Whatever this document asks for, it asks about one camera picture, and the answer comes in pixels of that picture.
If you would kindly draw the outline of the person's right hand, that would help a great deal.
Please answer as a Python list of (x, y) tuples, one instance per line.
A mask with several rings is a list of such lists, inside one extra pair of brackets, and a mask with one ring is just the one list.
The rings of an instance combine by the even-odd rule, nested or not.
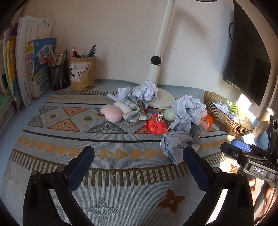
[(254, 224), (260, 224), (277, 215), (277, 184), (272, 187), (261, 179), (252, 177), (249, 179), (253, 205)]

